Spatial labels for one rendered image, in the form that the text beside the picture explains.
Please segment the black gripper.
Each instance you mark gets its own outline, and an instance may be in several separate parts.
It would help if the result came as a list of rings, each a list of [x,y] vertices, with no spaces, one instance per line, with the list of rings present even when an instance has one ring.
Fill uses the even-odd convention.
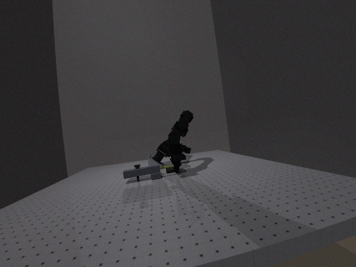
[[[180,153],[180,143],[177,144],[169,144],[170,147],[170,152],[168,152],[168,157],[171,156],[170,160],[172,164],[174,165],[176,171],[179,171],[180,167],[180,162],[182,160],[186,160],[186,156],[182,153]]]

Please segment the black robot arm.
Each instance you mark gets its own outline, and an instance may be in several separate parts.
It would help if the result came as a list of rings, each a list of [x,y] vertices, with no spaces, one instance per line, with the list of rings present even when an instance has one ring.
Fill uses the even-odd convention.
[[[160,164],[161,160],[163,157],[168,156],[168,152],[170,152],[170,147],[169,144],[177,144],[180,141],[180,136],[185,137],[187,132],[188,132],[188,126],[193,119],[193,114],[190,111],[183,111],[182,114],[180,115],[179,121],[177,121],[174,126],[172,127],[172,131],[168,135],[168,140],[164,141],[163,143],[160,144],[160,146],[157,148],[156,155],[152,157],[153,160],[158,162]],[[160,151],[159,151],[159,150]],[[164,153],[162,153],[162,152]],[[191,148],[186,147],[186,145],[180,146],[180,153],[185,152],[190,154]],[[166,155],[165,155],[166,154]]]

